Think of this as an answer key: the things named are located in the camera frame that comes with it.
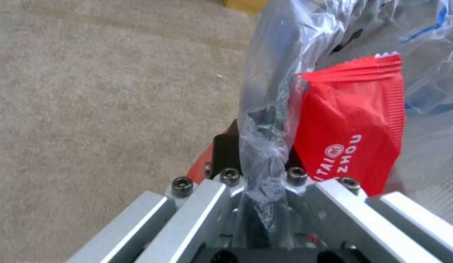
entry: snack package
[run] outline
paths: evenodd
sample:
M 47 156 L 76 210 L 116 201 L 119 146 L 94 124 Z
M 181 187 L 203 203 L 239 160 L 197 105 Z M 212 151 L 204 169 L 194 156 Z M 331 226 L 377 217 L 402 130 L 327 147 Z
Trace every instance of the snack package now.
M 295 148 L 316 181 L 351 177 L 382 193 L 401 151 L 404 81 L 398 54 L 365 57 L 300 76 L 303 95 Z

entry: plastic bag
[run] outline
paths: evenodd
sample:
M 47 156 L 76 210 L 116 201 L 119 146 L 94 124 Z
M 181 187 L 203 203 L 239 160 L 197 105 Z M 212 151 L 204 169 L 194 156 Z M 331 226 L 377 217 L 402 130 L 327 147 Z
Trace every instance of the plastic bag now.
M 295 148 L 315 181 L 351 177 L 382 193 L 400 154 L 404 89 L 399 55 L 367 57 L 304 73 Z
M 247 186 L 233 246 L 292 247 L 280 177 L 300 118 L 303 85 L 293 75 L 312 71 L 318 58 L 340 43 L 348 25 L 362 14 L 375 14 L 377 7 L 377 1 L 271 0 L 261 13 L 238 116 Z
M 303 86 L 293 75 L 393 50 L 404 58 L 407 130 L 421 130 L 412 137 L 419 140 L 406 141 L 432 162 L 423 138 L 435 131 L 453 141 L 453 0 L 270 0 L 251 40 L 240 100 L 240 162 L 248 186 L 233 245 L 255 239 L 248 222 L 258 220 L 269 246 L 292 246 L 279 178 L 300 119 Z M 410 136 L 407 131 L 405 139 Z M 453 156 L 453 146 L 444 153 Z

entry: hole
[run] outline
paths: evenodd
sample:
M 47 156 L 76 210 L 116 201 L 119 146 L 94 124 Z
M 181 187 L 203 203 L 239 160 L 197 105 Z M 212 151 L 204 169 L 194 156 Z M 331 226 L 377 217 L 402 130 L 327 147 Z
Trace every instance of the hole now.
M 228 250 L 220 250 L 213 255 L 210 263 L 238 263 L 238 258 Z
M 293 167 L 292 168 L 292 173 L 294 173 L 295 175 L 298 175 L 298 176 L 303 176 L 305 175 L 305 171 L 299 167 Z
M 339 257 L 336 253 L 332 251 L 322 251 L 317 255 L 317 262 L 318 263 L 344 263 L 343 259 Z
M 231 168 L 227 168 L 225 169 L 225 176 L 228 177 L 228 178 L 232 178 L 236 175 L 236 171 L 231 169 Z
M 352 178 L 344 178 L 342 180 L 345 184 L 350 185 L 350 186 L 357 186 L 357 182 L 353 180 Z

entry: metal plate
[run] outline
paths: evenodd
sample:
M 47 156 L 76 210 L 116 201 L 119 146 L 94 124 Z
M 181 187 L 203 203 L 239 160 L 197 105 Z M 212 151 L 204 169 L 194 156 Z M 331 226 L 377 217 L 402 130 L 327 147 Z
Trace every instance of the metal plate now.
M 366 201 L 397 228 L 444 262 L 453 262 L 453 226 L 401 193 Z
M 130 262 L 143 250 L 175 212 L 175 203 L 161 195 L 144 192 L 106 225 L 69 260 Z
M 330 247 L 355 245 L 372 262 L 438 262 L 335 180 L 308 187 L 303 205 L 319 238 Z
M 203 244 L 213 245 L 231 211 L 230 190 L 203 180 L 136 262 L 190 262 Z

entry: white logo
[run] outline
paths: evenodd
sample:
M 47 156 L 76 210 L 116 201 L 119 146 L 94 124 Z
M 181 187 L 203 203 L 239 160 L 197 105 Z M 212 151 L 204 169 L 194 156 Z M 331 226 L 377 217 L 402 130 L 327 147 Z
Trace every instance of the white logo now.
M 336 157 L 339 157 L 343 153 L 343 150 L 345 150 L 343 145 L 341 145 L 341 144 L 333 144 L 333 145 L 330 145 L 329 147 L 326 148 L 325 154 L 328 157 L 330 157 L 332 159 L 335 159 Z

